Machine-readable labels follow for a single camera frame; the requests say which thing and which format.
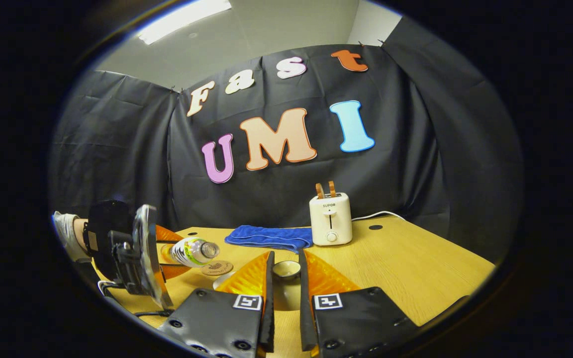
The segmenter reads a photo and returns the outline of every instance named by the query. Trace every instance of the blue towel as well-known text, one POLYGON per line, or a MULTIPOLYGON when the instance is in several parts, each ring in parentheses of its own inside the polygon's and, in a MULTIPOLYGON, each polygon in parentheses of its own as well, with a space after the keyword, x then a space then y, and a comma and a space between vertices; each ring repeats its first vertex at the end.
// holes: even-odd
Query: blue towel
POLYGON ((268 229, 243 225, 232 231, 225 238, 225 242, 232 245, 284 249, 297 254, 298 249, 313 246, 313 234, 310 227, 301 229, 268 229))

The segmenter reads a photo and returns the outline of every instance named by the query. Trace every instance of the ceiling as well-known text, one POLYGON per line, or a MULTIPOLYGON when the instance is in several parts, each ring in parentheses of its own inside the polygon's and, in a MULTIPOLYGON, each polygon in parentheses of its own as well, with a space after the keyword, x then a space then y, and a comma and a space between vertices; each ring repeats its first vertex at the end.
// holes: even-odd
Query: ceiling
POLYGON ((145 45, 136 36, 93 68, 175 90, 248 59, 337 43, 380 45, 401 16, 366 0, 230 0, 214 14, 145 45))

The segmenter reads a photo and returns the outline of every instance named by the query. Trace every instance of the small bowl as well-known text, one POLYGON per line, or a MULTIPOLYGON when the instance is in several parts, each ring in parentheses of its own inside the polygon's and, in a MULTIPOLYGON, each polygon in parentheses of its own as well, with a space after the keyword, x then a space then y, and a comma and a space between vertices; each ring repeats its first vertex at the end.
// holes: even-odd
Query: small bowl
POLYGON ((300 275, 300 264, 295 261, 281 261, 273 265, 272 271, 281 279, 293 279, 300 275))

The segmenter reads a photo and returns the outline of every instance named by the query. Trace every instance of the wooden table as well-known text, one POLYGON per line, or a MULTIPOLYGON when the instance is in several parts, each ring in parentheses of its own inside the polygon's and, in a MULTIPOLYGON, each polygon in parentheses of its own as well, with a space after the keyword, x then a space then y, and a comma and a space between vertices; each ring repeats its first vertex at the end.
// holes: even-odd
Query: wooden table
MULTIPOLYGON (((218 260, 233 263, 234 270, 271 249, 230 245, 224 242, 232 229, 191 227, 178 231, 182 237, 197 233, 220 246, 218 260)), ((297 254, 273 250, 276 263, 298 261, 297 254)), ((361 288, 381 287, 402 311, 417 325, 446 310, 457 299, 471 294, 494 269, 494 265, 448 240, 393 216, 353 222, 353 240, 347 245, 318 247, 312 252, 336 268, 361 288), (381 225, 371 230, 369 226, 381 225)), ((217 276, 205 276, 194 268, 168 279, 166 286, 177 307, 195 288, 213 289, 217 276)), ((130 295, 127 291, 110 288, 116 300, 132 313, 160 310, 148 296, 130 295)), ((301 351, 300 312, 275 311, 275 353, 268 358, 304 358, 301 351)), ((143 316, 145 322, 157 328, 164 317, 143 316)))

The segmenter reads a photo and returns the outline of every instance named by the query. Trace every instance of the white cable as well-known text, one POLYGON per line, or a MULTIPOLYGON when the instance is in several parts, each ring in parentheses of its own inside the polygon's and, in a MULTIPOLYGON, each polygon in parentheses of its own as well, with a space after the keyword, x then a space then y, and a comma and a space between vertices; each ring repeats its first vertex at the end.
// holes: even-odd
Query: white cable
POLYGON ((377 215, 379 215, 379 214, 391 214, 391 215, 395 215, 396 217, 398 217, 398 218, 400 218, 400 219, 402 219, 402 220, 405 221, 405 218, 402 218, 401 216, 399 216, 399 215, 397 215, 397 214, 395 214, 395 213, 391 213, 390 211, 380 211, 379 213, 371 214, 371 215, 368 215, 368 216, 365 216, 365 217, 356 217, 356 218, 353 218, 351 221, 360 220, 361 218, 372 218, 372 217, 377 216, 377 215))
POLYGON ((102 295, 105 297, 105 292, 103 292, 103 284, 104 284, 104 283, 111 283, 112 285, 114 285, 115 283, 112 282, 112 281, 104 281, 104 280, 98 281, 98 282, 96 283, 96 287, 98 287, 98 290, 100 291, 100 294, 102 294, 102 295))

